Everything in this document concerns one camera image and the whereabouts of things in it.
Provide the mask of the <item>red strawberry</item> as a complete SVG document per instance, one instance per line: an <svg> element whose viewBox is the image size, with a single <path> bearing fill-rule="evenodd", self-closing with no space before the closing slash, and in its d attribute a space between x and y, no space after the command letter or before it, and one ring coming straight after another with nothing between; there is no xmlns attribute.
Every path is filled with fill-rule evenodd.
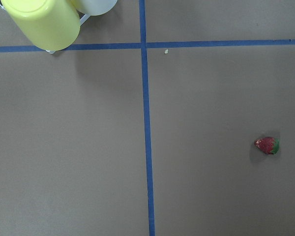
<svg viewBox="0 0 295 236"><path fill-rule="evenodd" d="M264 137L254 141L254 146L267 155L274 155L279 151L279 139L274 137Z"/></svg>

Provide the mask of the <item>white plastic cup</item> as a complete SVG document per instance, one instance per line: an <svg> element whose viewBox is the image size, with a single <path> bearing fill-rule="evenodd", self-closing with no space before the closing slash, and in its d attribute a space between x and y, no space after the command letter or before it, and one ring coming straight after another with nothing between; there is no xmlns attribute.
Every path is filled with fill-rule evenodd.
<svg viewBox="0 0 295 236"><path fill-rule="evenodd" d="M98 16L110 11L117 0L72 0L74 7L81 13Z"/></svg>

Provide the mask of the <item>yellow plastic cup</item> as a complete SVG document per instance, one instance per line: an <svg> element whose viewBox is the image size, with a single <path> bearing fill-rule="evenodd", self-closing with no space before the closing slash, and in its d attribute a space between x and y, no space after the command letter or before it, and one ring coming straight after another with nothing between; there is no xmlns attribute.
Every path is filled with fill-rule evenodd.
<svg viewBox="0 0 295 236"><path fill-rule="evenodd" d="M3 0L1 3L23 34L40 49L62 50L78 37L80 18L68 0Z"/></svg>

